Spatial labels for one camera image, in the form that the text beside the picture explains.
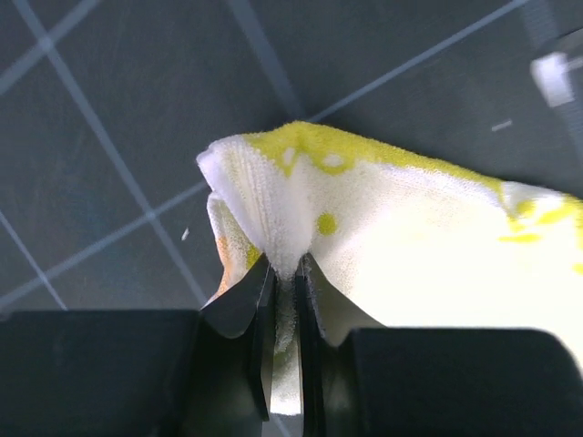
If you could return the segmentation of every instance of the white towel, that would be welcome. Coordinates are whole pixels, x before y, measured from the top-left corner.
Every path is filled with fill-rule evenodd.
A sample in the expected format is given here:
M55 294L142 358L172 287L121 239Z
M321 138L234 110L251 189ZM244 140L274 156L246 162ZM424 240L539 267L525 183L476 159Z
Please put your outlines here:
M295 122L198 157L225 267L264 252L285 282L311 252L386 326L547 330L583 361L583 203ZM277 315L271 411L301 412L291 292Z

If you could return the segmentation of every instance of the towel fold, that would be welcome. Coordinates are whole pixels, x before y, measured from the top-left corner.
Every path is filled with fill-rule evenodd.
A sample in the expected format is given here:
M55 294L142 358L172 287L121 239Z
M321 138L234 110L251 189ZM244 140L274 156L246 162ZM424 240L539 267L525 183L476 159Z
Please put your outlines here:
M283 284L271 411L301 412L291 279L311 252L386 326L536 328L583 361L583 202L294 122L198 156L224 276L264 252Z

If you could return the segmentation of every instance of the cloth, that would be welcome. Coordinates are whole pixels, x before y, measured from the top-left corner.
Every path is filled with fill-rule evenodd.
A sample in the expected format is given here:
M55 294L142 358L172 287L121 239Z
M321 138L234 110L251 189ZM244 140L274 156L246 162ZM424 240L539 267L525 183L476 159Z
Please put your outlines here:
M216 141L198 163L225 268L213 299L262 252L284 284L311 252L386 326L541 329L581 365L580 200L303 122ZM292 292L278 292L271 411L298 414Z

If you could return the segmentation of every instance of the dark gray surface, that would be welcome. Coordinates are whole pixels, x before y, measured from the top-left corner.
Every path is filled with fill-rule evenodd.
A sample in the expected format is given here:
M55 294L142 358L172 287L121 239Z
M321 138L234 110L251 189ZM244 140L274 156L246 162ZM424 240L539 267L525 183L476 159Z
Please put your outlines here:
M583 6L529 1L0 2L0 308L59 308L15 240L70 308L198 307L221 266L194 157L295 117L583 197L579 102L529 75Z

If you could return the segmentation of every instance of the yellow and white towel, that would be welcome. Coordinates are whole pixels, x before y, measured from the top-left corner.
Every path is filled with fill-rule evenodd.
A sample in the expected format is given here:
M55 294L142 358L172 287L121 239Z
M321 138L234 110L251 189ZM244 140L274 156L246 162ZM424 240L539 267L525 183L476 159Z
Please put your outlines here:
M225 267L216 296L262 252L286 280L309 251L387 326L538 328L581 366L580 200L303 122L214 142L198 163ZM294 315L281 302L271 410L297 414Z

